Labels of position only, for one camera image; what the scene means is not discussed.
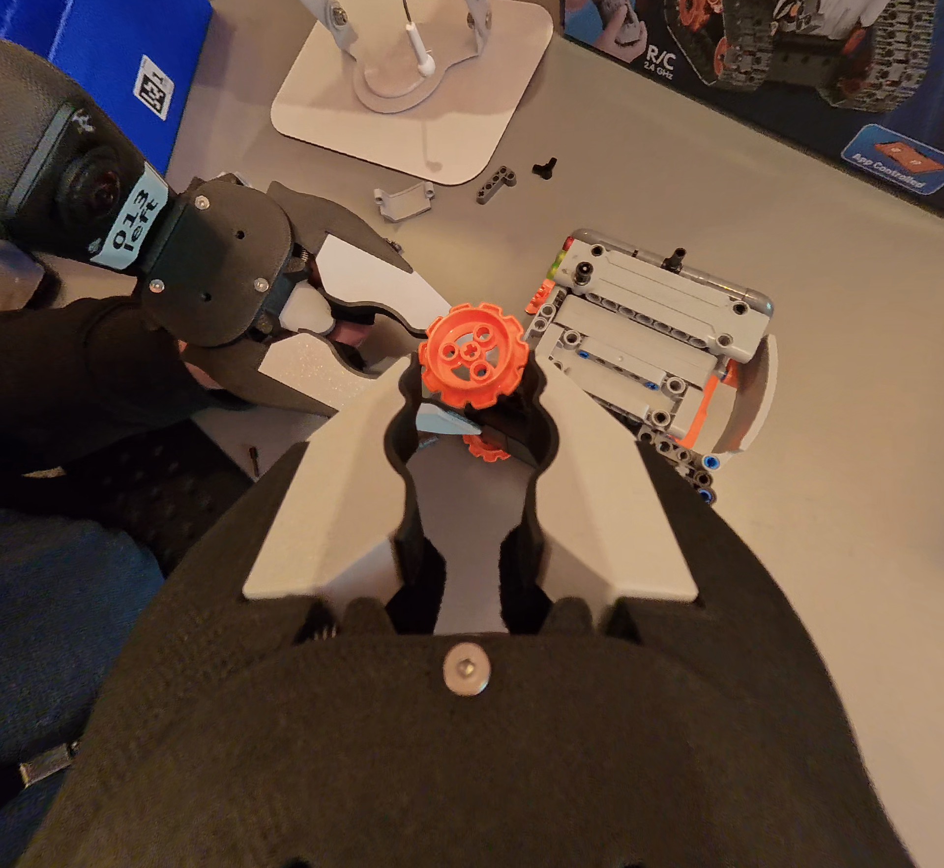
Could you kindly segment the dark perforated mat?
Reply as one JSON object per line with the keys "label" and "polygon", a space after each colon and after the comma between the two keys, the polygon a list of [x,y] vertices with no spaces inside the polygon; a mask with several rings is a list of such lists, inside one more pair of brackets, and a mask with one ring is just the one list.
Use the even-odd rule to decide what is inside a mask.
{"label": "dark perforated mat", "polygon": [[40,475],[3,474],[3,508],[122,530],[164,575],[253,485],[194,421],[125,438]]}

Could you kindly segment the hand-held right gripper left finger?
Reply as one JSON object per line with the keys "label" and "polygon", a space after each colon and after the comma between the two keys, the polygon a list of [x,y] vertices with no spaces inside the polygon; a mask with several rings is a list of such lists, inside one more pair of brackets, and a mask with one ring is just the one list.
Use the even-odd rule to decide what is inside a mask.
{"label": "hand-held right gripper left finger", "polygon": [[401,357],[316,431],[244,582],[248,600],[390,600],[419,577],[419,366]]}

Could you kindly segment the orange gear wheel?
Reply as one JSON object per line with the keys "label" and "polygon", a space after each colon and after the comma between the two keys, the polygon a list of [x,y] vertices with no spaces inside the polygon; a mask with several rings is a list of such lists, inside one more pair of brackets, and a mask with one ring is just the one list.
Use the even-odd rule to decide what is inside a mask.
{"label": "orange gear wheel", "polygon": [[523,334],[496,304],[451,308],[431,323],[418,349],[425,388],[453,409],[495,406],[522,381],[530,355]]}

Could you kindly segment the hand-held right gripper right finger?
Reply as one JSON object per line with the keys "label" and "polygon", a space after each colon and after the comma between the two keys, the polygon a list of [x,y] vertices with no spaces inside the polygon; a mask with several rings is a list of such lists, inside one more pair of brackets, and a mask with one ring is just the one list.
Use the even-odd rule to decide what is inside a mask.
{"label": "hand-held right gripper right finger", "polygon": [[552,602],[695,601],[697,584],[631,433],[534,357],[516,394],[534,464],[516,536],[522,590]]}

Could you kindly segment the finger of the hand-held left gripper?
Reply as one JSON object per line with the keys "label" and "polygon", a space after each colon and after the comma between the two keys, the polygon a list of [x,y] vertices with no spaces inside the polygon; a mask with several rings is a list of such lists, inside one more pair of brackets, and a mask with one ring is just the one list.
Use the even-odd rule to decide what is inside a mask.
{"label": "finger of the hand-held left gripper", "polygon": [[[335,342],[321,335],[299,332],[272,344],[260,366],[260,372],[289,389],[325,406],[318,410],[327,415],[338,412],[378,382],[387,368],[404,368],[406,357],[386,360],[380,374],[353,369],[342,359]],[[481,427],[464,415],[433,402],[422,402],[416,414],[420,433],[452,436],[479,436]]]}
{"label": "finger of the hand-held left gripper", "polygon": [[426,336],[451,304],[418,272],[391,263],[346,239],[327,234],[314,257],[324,295],[349,311],[383,314],[414,337]]}

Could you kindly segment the person's leg in jeans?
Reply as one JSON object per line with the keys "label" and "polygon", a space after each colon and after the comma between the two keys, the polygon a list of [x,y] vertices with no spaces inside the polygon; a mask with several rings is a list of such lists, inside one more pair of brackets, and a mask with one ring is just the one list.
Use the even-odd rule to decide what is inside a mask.
{"label": "person's leg in jeans", "polygon": [[1,513],[1,864],[26,849],[77,756],[156,557],[89,520]]}

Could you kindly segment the blue parts bin with tag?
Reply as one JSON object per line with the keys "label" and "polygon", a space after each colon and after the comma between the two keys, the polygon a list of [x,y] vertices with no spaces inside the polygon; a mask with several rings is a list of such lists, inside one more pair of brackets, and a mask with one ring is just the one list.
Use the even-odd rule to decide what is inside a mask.
{"label": "blue parts bin with tag", "polygon": [[211,14],[209,0],[1,0],[1,32],[79,83],[164,174]]}

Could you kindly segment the light grey panel piece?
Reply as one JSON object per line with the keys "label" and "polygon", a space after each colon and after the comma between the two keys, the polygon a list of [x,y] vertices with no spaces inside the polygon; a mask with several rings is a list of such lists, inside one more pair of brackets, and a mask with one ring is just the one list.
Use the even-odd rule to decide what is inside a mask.
{"label": "light grey panel piece", "polygon": [[435,187],[428,180],[420,180],[398,192],[381,188],[373,191],[373,198],[382,219],[399,223],[431,211]]}

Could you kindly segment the blue robot kit box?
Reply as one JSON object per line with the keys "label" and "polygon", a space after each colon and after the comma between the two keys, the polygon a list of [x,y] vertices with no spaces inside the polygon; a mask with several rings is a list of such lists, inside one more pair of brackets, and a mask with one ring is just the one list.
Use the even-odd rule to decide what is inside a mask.
{"label": "blue robot kit box", "polygon": [[943,0],[561,0],[563,35],[936,213]]}

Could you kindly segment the building block robot chassis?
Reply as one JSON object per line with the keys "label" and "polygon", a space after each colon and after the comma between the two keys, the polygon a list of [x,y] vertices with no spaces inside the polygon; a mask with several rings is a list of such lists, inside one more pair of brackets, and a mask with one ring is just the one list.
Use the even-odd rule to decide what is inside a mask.
{"label": "building block robot chassis", "polygon": [[672,466],[708,505],[721,467],[767,421],[779,355],[773,303],[742,284],[575,229],[524,342]]}

